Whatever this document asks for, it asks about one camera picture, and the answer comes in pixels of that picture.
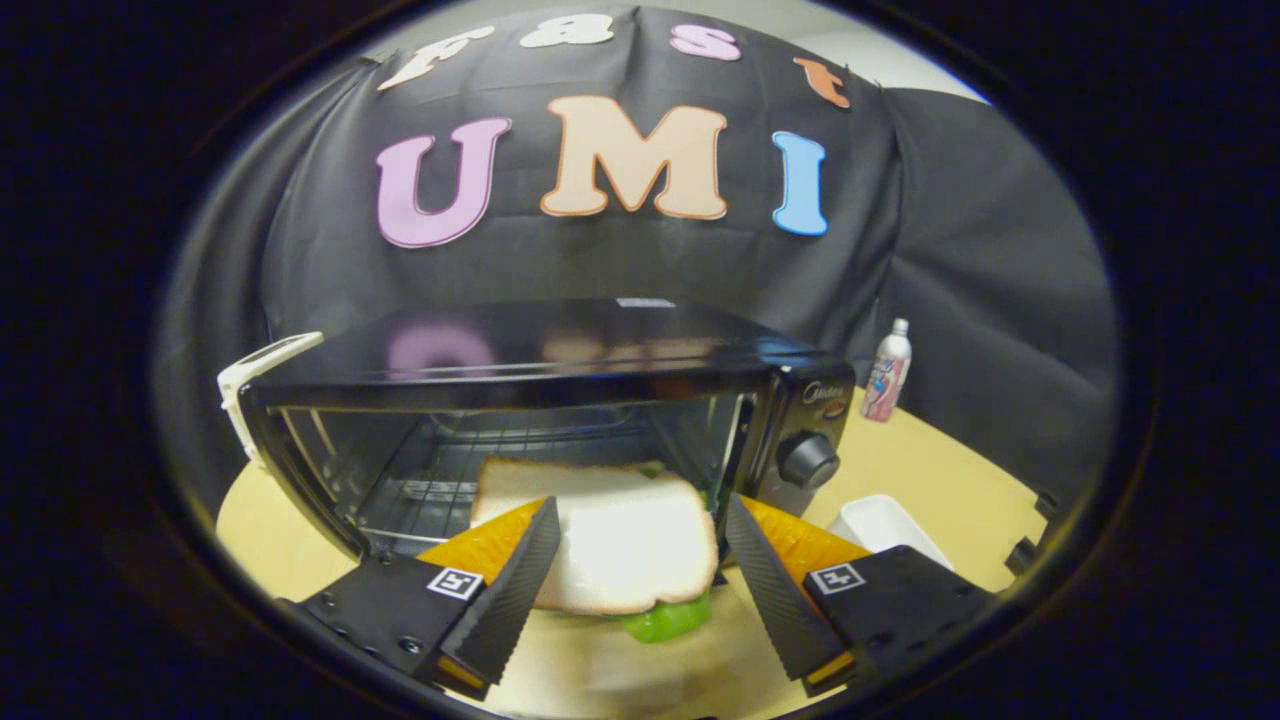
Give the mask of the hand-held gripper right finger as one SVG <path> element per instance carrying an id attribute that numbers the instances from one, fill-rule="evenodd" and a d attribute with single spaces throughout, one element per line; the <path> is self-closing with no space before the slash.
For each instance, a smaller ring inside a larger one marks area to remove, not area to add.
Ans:
<path id="1" fill-rule="evenodd" d="M 870 552 L 739 493 L 724 537 L 786 676 L 810 697 L 913 670 L 995 602 L 910 546 Z"/>

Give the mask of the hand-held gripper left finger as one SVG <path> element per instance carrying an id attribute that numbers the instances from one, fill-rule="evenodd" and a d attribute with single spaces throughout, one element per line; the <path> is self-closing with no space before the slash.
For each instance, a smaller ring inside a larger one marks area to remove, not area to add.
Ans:
<path id="1" fill-rule="evenodd" d="M 504 675 L 559 544 L 557 500 L 541 496 L 420 559 L 370 556 L 278 607 L 329 650 L 484 700 Z"/>

